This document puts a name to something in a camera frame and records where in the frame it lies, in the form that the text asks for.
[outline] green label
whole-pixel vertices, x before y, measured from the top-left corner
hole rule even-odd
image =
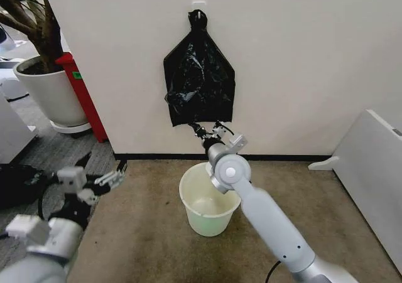
[[[75,79],[82,79],[80,72],[73,72],[73,77]]]

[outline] pot base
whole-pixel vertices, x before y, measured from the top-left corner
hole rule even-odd
[[[85,123],[82,125],[78,126],[72,126],[72,127],[67,127],[67,126],[62,126],[60,124],[56,124],[53,121],[49,120],[50,124],[54,128],[55,131],[61,133],[61,134],[76,134],[78,132],[83,132],[87,131],[88,129],[91,129],[91,126],[89,123]]]

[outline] carpet floor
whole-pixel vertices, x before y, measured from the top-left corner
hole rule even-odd
[[[69,283],[264,282],[276,259],[240,209],[217,237],[190,228],[178,183],[196,163],[130,161],[125,182],[100,200]],[[321,258],[362,283],[402,282],[333,172],[309,171],[307,163],[250,164],[253,185],[271,194]],[[292,282],[284,265],[270,280],[279,282]]]
[[[39,134],[17,157],[16,163],[52,173],[64,166],[73,166],[78,159],[92,151],[85,168],[88,174],[104,174],[112,169],[115,160],[108,142],[98,143],[91,132],[77,139],[56,132],[30,96],[11,102],[10,105],[27,125],[35,125]],[[60,187],[51,186],[43,200],[44,215],[48,216],[62,204],[63,193]],[[0,232],[16,214],[36,214],[36,212],[36,202],[0,210]],[[18,240],[13,238],[0,240],[0,270],[24,256],[25,246]]]

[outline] black baseboard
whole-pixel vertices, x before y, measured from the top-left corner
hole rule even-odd
[[[295,162],[319,162],[331,156],[300,156],[282,154],[241,154],[248,161],[295,161]],[[115,153],[117,160],[122,159],[189,159],[206,160],[205,154],[175,154],[175,153]]]

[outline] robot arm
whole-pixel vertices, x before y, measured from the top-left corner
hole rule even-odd
[[[65,193],[61,210],[50,215],[49,222],[33,215],[17,215],[7,226],[10,237],[22,239],[28,255],[0,273],[0,283],[60,283],[77,254],[82,232],[88,225],[91,206],[99,197],[119,186],[127,162],[88,182],[83,167],[66,167],[57,173]]]
[[[242,199],[242,211],[275,257],[284,263],[297,282],[357,283],[346,270],[324,262],[315,255],[301,233],[283,213],[274,199],[250,183],[249,163],[236,153],[246,144],[246,138],[234,134],[229,144],[222,142],[216,122],[213,133],[192,124],[196,136],[202,139],[208,155],[207,171],[211,182],[221,192],[234,190]]]

